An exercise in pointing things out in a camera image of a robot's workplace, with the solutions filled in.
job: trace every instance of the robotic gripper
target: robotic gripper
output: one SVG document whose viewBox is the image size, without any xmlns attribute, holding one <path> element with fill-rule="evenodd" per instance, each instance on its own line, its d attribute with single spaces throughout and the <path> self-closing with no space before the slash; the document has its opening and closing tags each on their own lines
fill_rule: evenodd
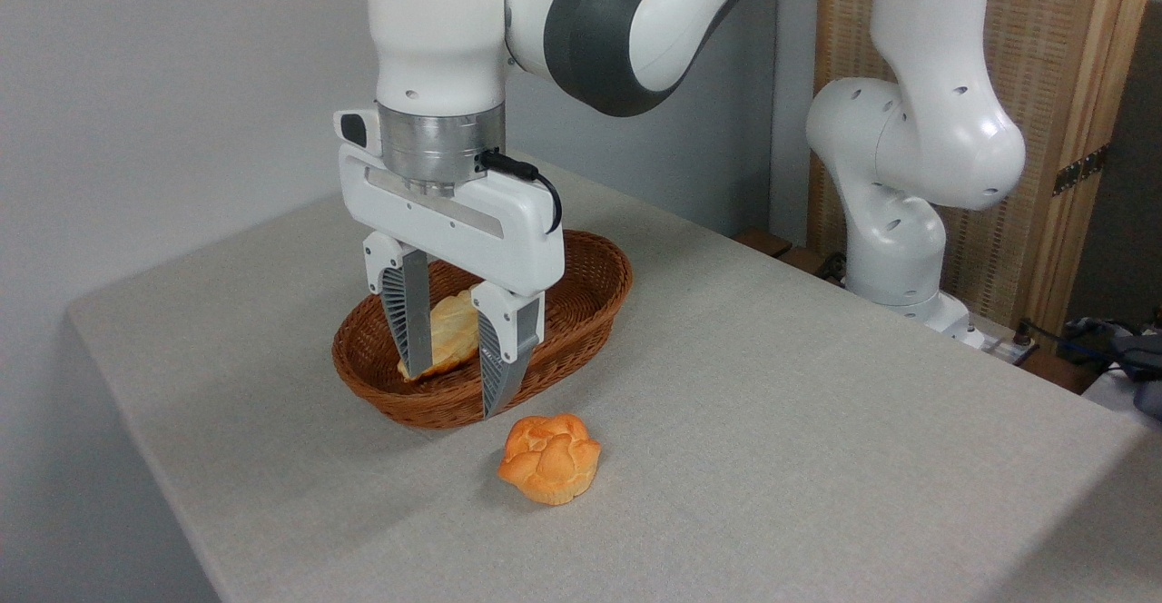
<svg viewBox="0 0 1162 603">
<path fill-rule="evenodd" d="M 523 69 L 603 114 L 643 114 L 732 0 L 367 2 L 376 107 L 333 120 L 344 202 L 374 230 L 367 287 L 418 374 L 432 362 L 429 256 L 483 279 L 472 302 L 487 417 L 519 389 L 545 337 L 545 289 L 565 271 L 555 189 L 502 152 L 505 77 Z"/>
</svg>

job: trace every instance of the metal hinge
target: metal hinge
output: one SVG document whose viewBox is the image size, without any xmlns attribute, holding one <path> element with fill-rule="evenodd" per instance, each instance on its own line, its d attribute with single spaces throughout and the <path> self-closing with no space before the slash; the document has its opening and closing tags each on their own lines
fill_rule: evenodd
<svg viewBox="0 0 1162 603">
<path fill-rule="evenodd" d="M 1066 168 L 1062 168 L 1057 173 L 1057 180 L 1053 185 L 1053 196 L 1056 198 L 1057 194 L 1063 193 L 1066 189 L 1073 188 L 1073 186 L 1085 181 L 1086 178 L 1095 175 L 1105 167 L 1105 156 L 1110 151 L 1109 144 L 1103 144 L 1098 151 L 1090 153 L 1090 156 L 1083 157 L 1083 159 L 1074 160 L 1068 164 Z"/>
</svg>

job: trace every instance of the white wall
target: white wall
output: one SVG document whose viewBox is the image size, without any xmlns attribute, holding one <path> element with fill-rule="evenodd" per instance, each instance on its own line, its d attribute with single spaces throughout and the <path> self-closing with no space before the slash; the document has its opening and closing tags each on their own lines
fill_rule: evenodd
<svg viewBox="0 0 1162 603">
<path fill-rule="evenodd" d="M 775 102 L 770 127 L 770 231 L 806 243 L 811 148 L 806 114 L 815 96 L 815 27 L 818 0 L 777 0 Z"/>
<path fill-rule="evenodd" d="M 641 119 L 515 79 L 510 146 L 762 227 L 773 26 L 744 0 Z M 364 0 L 0 0 L 0 600 L 214 598 L 64 308 L 335 193 L 373 60 Z"/>
</svg>

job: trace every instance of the table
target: table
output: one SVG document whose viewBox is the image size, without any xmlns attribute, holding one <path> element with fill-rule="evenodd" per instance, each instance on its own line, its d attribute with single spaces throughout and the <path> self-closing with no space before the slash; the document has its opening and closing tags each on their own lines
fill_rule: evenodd
<svg viewBox="0 0 1162 603">
<path fill-rule="evenodd" d="M 1157 435 L 544 170 L 636 285 L 591 362 L 465 429 L 336 376 L 367 234 L 337 198 L 71 306 L 223 601 L 1162 600 Z M 495 469 L 561 411 L 604 450 L 547 508 Z"/>
</svg>

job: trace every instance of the black cable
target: black cable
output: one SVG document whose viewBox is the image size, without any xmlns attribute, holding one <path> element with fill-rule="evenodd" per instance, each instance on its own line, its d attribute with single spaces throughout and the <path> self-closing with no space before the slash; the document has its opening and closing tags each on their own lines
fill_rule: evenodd
<svg viewBox="0 0 1162 603">
<path fill-rule="evenodd" d="M 553 198 L 553 225 L 548 227 L 548 234 L 552 234 L 552 231 L 557 230 L 557 227 L 561 225 L 561 196 L 557 193 L 557 188 L 548 182 L 548 178 L 545 178 L 544 173 L 538 172 L 536 178 L 538 184 L 544 185 L 545 189 L 548 189 L 550 196 Z"/>
<path fill-rule="evenodd" d="M 552 234 L 552 231 L 555 231 L 561 225 L 561 196 L 557 193 L 557 188 L 550 184 L 548 178 L 544 173 L 540 173 L 537 165 L 528 164 L 524 160 L 516 160 L 514 157 L 500 152 L 498 149 L 480 153 L 476 157 L 476 161 L 480 164 L 476 167 L 476 172 L 481 172 L 482 168 L 494 168 L 500 173 L 508 173 L 510 177 L 519 178 L 521 181 L 530 181 L 530 184 L 531 181 L 536 181 L 544 185 L 545 189 L 548 189 L 548 195 L 553 198 L 553 223 L 545 231 L 545 235 Z"/>
<path fill-rule="evenodd" d="M 1119 356 L 1112 356 L 1107 353 L 1102 353 L 1100 351 L 1093 351 L 1091 350 L 1091 347 L 1083 347 L 1081 345 L 1077 345 L 1077 343 L 1071 343 L 1069 342 L 1069 339 L 1062 338 L 1061 335 L 1050 333 L 1050 331 L 1046 331 L 1045 329 L 1042 329 L 1042 326 L 1033 324 L 1033 322 L 1031 322 L 1030 318 L 1021 318 L 1020 325 L 1028 326 L 1028 329 L 1038 331 L 1038 333 L 1045 335 L 1045 337 L 1053 339 L 1053 342 L 1059 343 L 1059 345 L 1062 345 L 1064 347 L 1070 347 L 1071 351 L 1077 351 L 1077 353 L 1091 356 L 1091 358 L 1100 359 L 1104 360 L 1105 362 L 1117 362 L 1124 367 L 1141 368 L 1142 372 L 1150 372 L 1152 374 L 1159 371 L 1156 364 L 1138 362 L 1135 360 L 1119 358 Z M 1152 351 L 1152 350 L 1136 350 L 1136 351 L 1140 351 L 1140 353 L 1162 356 L 1162 351 Z"/>
</svg>

